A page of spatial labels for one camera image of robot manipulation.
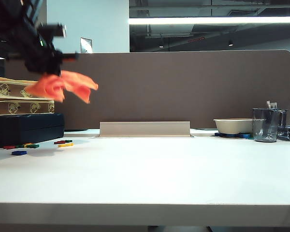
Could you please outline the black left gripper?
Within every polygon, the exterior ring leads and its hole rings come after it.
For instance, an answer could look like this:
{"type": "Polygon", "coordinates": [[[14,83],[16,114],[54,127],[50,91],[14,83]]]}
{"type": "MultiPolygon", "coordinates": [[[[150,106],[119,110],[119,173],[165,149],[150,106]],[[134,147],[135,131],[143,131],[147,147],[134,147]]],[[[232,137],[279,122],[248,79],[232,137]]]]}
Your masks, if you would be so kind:
{"type": "Polygon", "coordinates": [[[78,53],[62,53],[41,36],[20,39],[15,42],[15,47],[25,61],[25,66],[30,72],[61,75],[62,61],[75,61],[78,53]]]}

